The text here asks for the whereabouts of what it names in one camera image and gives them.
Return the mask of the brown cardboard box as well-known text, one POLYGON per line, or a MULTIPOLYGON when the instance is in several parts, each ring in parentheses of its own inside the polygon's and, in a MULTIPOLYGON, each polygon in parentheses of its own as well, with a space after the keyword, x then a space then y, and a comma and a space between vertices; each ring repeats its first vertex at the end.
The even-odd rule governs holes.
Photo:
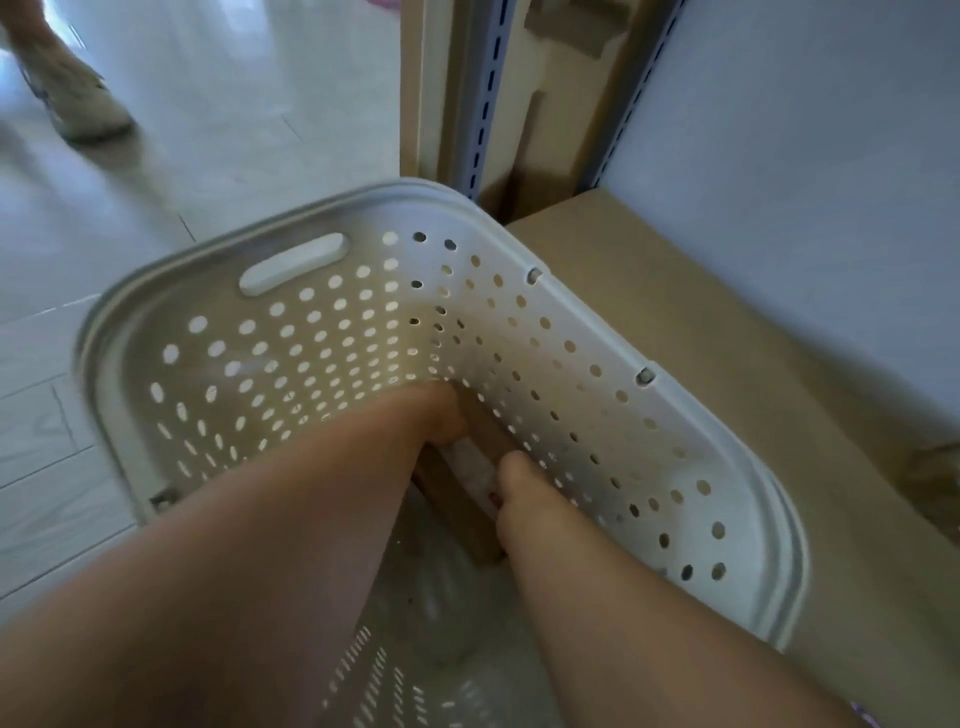
MULTIPOLYGON (((499 461, 517 449, 515 440, 479 394, 456 384, 462 392, 462 408, 469 422, 469 434, 489 461, 499 461)), ((447 528, 478 568, 500 564, 506 552, 498 540, 496 521, 490 519, 457 481, 440 449, 426 444, 414 466, 412 481, 439 521, 447 528)))

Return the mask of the beige door frame post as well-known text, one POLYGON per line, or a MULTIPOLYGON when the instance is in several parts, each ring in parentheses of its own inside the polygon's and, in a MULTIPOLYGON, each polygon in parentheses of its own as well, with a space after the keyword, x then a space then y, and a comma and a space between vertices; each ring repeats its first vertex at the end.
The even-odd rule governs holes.
POLYGON ((439 182, 454 0, 401 0, 399 173, 439 182))

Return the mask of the person's right forearm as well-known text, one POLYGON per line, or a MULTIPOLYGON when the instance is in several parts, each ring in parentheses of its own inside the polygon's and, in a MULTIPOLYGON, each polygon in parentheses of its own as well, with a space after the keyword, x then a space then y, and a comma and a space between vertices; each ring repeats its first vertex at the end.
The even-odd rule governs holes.
POLYGON ((570 504, 505 504, 498 529, 570 726, 866 728, 570 504))

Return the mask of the tan shelf board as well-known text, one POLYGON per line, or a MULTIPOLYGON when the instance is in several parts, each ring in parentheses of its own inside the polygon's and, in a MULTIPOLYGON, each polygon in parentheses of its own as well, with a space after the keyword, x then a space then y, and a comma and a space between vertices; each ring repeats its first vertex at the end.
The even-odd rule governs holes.
POLYGON ((507 229, 784 486, 811 561, 794 664, 884 728, 960 728, 960 549, 895 489, 906 436, 609 192, 507 229))

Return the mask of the person's left forearm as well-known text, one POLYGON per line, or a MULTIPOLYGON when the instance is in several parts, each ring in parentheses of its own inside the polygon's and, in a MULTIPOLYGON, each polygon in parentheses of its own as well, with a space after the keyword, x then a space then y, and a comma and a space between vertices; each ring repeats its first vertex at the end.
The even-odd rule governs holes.
POLYGON ((426 444, 400 388, 216 477, 0 630, 0 728, 298 728, 426 444))

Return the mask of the person's right hand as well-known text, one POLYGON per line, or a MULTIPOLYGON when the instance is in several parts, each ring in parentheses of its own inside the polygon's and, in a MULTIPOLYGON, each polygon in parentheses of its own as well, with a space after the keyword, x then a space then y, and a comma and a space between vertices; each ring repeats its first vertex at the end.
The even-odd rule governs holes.
POLYGON ((563 498, 541 467, 519 450, 499 461, 497 484, 496 533, 504 552, 513 557, 522 540, 533 535, 537 519, 563 498))

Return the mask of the grey slotted shelf upright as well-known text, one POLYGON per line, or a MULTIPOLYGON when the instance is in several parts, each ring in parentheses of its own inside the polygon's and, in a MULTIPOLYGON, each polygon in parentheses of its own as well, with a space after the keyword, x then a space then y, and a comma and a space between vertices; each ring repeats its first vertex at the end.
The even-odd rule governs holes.
POLYGON ((689 0, 642 0, 586 137, 575 194, 597 188, 689 0))
POLYGON ((462 171, 464 196, 479 204, 499 85, 519 0, 474 0, 465 81, 462 171))

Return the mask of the person's left hand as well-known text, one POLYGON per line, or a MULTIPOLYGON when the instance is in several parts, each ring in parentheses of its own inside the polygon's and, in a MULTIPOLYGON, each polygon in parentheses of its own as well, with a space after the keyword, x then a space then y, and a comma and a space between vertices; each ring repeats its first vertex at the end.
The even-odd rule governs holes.
POLYGON ((449 382, 411 383, 400 388, 391 401, 426 444, 446 446, 470 434, 460 392, 449 382))

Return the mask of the white packet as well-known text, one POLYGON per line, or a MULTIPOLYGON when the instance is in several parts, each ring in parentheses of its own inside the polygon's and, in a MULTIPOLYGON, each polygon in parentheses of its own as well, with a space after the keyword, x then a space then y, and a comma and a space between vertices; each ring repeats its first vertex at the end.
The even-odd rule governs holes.
POLYGON ((491 520, 499 510, 498 467, 482 452, 474 440, 462 438, 443 445, 441 456, 456 480, 491 520))

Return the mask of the white perforated plastic laundry basket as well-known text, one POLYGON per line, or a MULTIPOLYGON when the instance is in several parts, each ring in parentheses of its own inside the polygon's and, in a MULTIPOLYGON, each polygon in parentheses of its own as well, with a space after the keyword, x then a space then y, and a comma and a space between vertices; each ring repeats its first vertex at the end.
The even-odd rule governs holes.
POLYGON ((790 642, 808 558, 782 485, 450 188, 373 184, 156 261, 89 311, 73 365, 143 525, 389 387, 454 380, 638 561, 790 642))

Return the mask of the brown cardboard sheet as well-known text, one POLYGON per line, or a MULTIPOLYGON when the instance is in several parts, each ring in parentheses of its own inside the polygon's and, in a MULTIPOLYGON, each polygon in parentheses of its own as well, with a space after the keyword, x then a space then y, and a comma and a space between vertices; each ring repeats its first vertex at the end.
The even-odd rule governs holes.
POLYGON ((478 205, 503 224, 570 199, 679 0, 517 0, 478 205))

